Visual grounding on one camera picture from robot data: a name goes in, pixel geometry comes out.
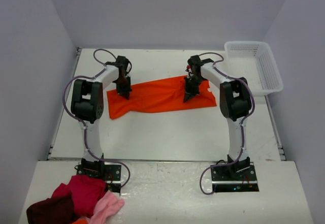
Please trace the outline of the pink t shirt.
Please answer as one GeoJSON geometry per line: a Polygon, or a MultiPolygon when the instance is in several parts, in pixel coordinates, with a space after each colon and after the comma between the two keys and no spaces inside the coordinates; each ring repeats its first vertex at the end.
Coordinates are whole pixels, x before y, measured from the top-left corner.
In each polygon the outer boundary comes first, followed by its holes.
{"type": "Polygon", "coordinates": [[[97,202],[93,216],[89,219],[89,224],[103,224],[117,214],[125,205],[123,199],[118,198],[113,192],[107,191],[105,195],[97,202]]]}

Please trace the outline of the orange t shirt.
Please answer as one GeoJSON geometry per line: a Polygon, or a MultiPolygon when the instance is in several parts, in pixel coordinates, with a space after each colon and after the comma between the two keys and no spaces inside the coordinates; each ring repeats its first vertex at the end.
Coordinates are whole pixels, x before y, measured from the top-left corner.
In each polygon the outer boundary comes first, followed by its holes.
{"type": "Polygon", "coordinates": [[[209,82],[199,86],[200,94],[184,102],[185,76],[177,76],[143,82],[131,86],[129,99],[117,94],[115,90],[107,91],[108,111],[111,119],[118,119],[126,113],[162,113],[216,107],[217,102],[209,90],[209,82]]]}

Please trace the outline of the white plastic basket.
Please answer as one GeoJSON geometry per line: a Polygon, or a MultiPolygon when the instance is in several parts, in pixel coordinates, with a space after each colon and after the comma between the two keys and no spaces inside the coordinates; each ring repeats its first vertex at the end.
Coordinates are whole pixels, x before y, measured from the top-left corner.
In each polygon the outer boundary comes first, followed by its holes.
{"type": "Polygon", "coordinates": [[[270,46],[258,41],[229,41],[224,44],[227,74],[246,78],[254,96],[281,92],[283,82],[270,46]]]}

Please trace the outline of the dark maroon t shirt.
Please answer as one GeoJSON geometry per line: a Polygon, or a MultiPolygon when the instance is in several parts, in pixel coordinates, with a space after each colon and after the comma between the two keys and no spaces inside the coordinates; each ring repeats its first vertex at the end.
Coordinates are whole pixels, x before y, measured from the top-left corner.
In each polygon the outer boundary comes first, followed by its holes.
{"type": "Polygon", "coordinates": [[[32,204],[26,210],[28,223],[73,223],[79,216],[74,212],[70,197],[52,197],[32,204]]]}

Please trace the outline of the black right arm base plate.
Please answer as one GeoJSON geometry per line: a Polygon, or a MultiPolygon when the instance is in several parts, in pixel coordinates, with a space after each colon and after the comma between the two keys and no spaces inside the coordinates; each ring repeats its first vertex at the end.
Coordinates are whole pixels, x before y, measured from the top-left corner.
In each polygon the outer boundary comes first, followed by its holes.
{"type": "Polygon", "coordinates": [[[222,166],[225,164],[224,160],[220,160],[217,162],[218,167],[211,168],[213,193],[259,191],[255,167],[249,157],[231,166],[222,166]]]}

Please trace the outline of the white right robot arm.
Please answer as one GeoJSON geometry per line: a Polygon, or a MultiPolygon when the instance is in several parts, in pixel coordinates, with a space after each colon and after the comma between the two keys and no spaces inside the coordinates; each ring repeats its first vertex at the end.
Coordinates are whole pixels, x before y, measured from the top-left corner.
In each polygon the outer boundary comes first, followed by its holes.
{"type": "Polygon", "coordinates": [[[244,77],[235,78],[227,75],[215,65],[216,62],[212,59],[202,60],[199,55],[189,58],[183,101],[186,103],[199,95],[199,86],[204,81],[211,82],[219,89],[219,108],[227,120],[230,147],[227,162],[218,167],[216,171],[219,174],[227,174],[230,179],[237,180],[250,166],[250,158],[246,149],[246,123],[255,109],[255,104],[244,77]]]}

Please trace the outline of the crimson red t shirt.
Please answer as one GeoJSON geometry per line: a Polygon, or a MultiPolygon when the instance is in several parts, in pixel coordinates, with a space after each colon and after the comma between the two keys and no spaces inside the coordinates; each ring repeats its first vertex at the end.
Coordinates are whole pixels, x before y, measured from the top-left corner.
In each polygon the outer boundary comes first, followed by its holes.
{"type": "Polygon", "coordinates": [[[68,184],[61,183],[52,197],[70,197],[77,216],[93,216],[97,202],[105,195],[106,182],[86,175],[74,175],[68,184]]]}

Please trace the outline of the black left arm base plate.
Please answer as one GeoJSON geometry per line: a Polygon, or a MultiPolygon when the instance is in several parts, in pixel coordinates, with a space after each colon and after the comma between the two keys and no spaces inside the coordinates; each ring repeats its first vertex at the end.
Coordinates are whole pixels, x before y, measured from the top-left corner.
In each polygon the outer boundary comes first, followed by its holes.
{"type": "Polygon", "coordinates": [[[75,166],[75,170],[77,175],[86,175],[105,181],[105,191],[121,193],[121,165],[107,165],[102,161],[91,162],[82,159],[81,163],[75,166]]]}

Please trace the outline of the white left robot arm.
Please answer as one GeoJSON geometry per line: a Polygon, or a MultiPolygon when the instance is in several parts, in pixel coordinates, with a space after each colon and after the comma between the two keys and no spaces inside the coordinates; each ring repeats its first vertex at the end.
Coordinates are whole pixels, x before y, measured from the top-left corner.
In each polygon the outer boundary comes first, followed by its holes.
{"type": "Polygon", "coordinates": [[[129,99],[131,62],[118,56],[114,62],[104,63],[104,68],[93,77],[78,76],[73,84],[71,115],[78,120],[83,132],[84,155],[79,167],[81,173],[99,180],[106,168],[100,145],[99,121],[104,112],[104,88],[114,83],[117,95],[129,99]]]}

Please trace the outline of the orange red cloth piece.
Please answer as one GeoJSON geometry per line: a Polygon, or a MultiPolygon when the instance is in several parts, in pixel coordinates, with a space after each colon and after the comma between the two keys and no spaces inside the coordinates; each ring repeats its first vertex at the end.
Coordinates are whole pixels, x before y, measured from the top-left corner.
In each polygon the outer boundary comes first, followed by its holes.
{"type": "Polygon", "coordinates": [[[72,224],[88,224],[88,218],[86,218],[86,217],[79,218],[72,224]]]}

